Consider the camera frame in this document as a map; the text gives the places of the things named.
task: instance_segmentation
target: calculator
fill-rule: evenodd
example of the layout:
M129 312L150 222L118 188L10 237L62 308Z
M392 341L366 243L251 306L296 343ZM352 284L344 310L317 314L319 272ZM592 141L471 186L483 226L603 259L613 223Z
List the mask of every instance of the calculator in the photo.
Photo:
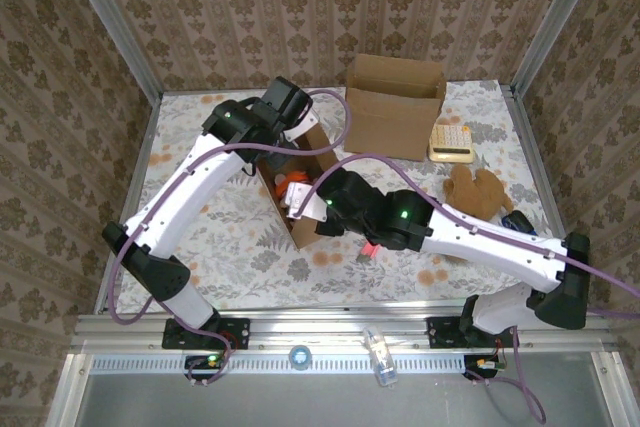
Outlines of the calculator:
M473 162L471 129L466 125L434 125L429 140L429 159L462 164Z

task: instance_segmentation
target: blue cap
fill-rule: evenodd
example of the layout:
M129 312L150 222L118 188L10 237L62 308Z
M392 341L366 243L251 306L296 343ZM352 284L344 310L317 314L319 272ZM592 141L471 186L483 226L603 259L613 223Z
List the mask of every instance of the blue cap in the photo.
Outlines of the blue cap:
M304 345L297 345L289 352L289 363L296 370L307 370L311 365L311 351Z

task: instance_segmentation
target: white object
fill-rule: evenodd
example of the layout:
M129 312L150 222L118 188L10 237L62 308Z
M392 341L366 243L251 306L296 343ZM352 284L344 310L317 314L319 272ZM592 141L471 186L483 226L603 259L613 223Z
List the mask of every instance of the white object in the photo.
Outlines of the white object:
M160 196L193 161L221 145L224 143L211 134L199 135L187 157L160 191L140 212L127 220L127 232L133 232L140 225ZM223 152L200 164L160 207L153 220L136 239L136 244L141 247L146 244L151 249L151 255L168 259L175 251L183 232L202 207L231 176L242 170L243 166L244 161L235 152Z
M311 130L311 127L316 125L318 122L318 114L316 114L313 109L309 109L307 115L304 116L304 118L298 125L296 125L293 129L285 130L283 132L284 138L291 142L292 140L297 139L302 134Z
M311 200L309 200L304 211L299 215L297 214L300 210L300 206L302 205L302 201L310 190L310 185L303 184L301 182L291 182L287 186L287 193L284 196L284 203L289 206L287 217L290 219L308 217L319 222L327 220L327 204L316 193L311 196Z
M213 307L191 282L187 282L180 292L165 300L164 304L194 329L202 327L213 315Z
M444 204L443 207L460 218L461 221L473 224L479 229L496 232L503 237L519 240L558 254L566 255L567 253L567 249L562 247L562 241L559 239L545 239L515 232L463 214L450 205ZM447 219L437 210L434 210L431 215L429 228L433 230L433 234L430 237L425 237L422 244L423 251L453 255L480 264L490 265L544 293L551 292L560 284L556 276L558 272L564 272L564 262L547 258L544 255L534 254L479 234L473 234L459 224Z
M429 159L433 162L473 162L471 129L466 125L433 126L429 139Z
M398 382L398 371L384 340L384 335L375 325L365 327L364 346L369 351L373 372L381 387L389 387Z
M530 296L531 287L523 282L479 296L473 306L473 325L495 335L514 325L519 329L541 328L545 323L527 307Z

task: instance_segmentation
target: red object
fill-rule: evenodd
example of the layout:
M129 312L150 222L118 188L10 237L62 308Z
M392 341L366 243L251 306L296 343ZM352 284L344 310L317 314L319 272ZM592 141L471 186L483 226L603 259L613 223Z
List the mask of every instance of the red object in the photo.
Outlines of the red object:
M362 248L362 250L360 251L360 254L366 255L366 256L371 257L373 259L376 256L376 254L378 253L379 250L380 250L380 244L373 245L373 244L370 244L369 242L367 242L364 245L364 247Z
M284 197L284 194L287 193L287 188L289 188L289 184L291 182L311 183L311 179L306 172L301 170L289 172L284 180L276 185L276 197L278 197L278 199L282 199L282 197Z

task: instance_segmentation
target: aluminum frame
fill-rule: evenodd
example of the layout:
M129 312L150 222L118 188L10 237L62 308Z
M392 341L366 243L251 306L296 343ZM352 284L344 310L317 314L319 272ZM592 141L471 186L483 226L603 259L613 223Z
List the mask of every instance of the aluminum frame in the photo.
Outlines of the aluminum frame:
M529 164L529 170L531 171L533 182L536 184L536 189L538 189L540 203L542 204L542 209L547 215L547 221L549 222L551 232L555 237L563 239L566 236L566 232L562 223L562 217L560 216L556 200L553 197L551 184L549 183L549 178L547 177L547 172L544 168L542 157L540 156L538 144L536 143L536 139L533 135L531 123L529 122L529 118L527 117L527 113L524 109L522 97L517 93L517 91L513 90L513 87L509 87L508 85L501 85L500 87L502 88L502 96L507 103L509 114L511 115L513 125L518 134L518 139L520 139L520 145L524 151L524 157L527 159L527 163Z
M357 305L327 305L317 308L239 309L223 311L227 317L252 319L251 341L237 359L273 357L286 354L294 345L304 344L319 355L362 355L362 329L375 324L385 333L394 355L433 356L489 353L492 349L430 349L426 318L460 315L464 300L386 302ZM165 314L150 314L131 326L120 326L107 315L81 316L72 339L48 427L74 425L79 413L87 377L94 356L123 354L166 356L182 350L163 350ZM638 425L638 407L621 364L606 319L590 316L584 329L566 331L550 326L519 332L523 355L538 352L589 352L599 372L600 387L615 426ZM191 354L206 351L191 351Z
M91 375L122 374L184 374L185 361L191 354L94 354ZM464 355L440 353L429 356L420 354L395 354L394 364L399 375L404 374L462 374L465 371ZM194 367L194 373L207 371ZM298 370L291 365L289 354L247 353L234 355L225 368L226 375L285 374L285 375L335 375L373 373L373 361L369 354L313 354L307 369Z
M149 122L147 122L147 128L144 132L144 138L140 145L138 160L136 160L133 175L131 176L131 184L129 185L127 198L124 201L122 213L120 214L120 222L126 221L138 211L138 204L140 203L140 196L142 195L142 187L144 186L145 172L149 165L149 157L151 156L151 147L153 146L153 139L155 138L156 130L158 128L161 103L162 98L159 98L153 104L151 115L149 116ZM100 283L100 290L98 290L96 303L93 307L94 314L101 314L106 310L107 288L109 284L108 279L111 274L111 266L113 265L115 258L116 256L114 254L109 254L102 282Z
M155 105L162 98L162 82L147 61L144 50L131 32L117 3L114 0L89 1L131 69L142 92L149 99L149 103Z
M511 81L512 87L521 96L527 92L536 73L549 54L551 47L560 35L578 0L553 0L536 35L531 41L520 66Z

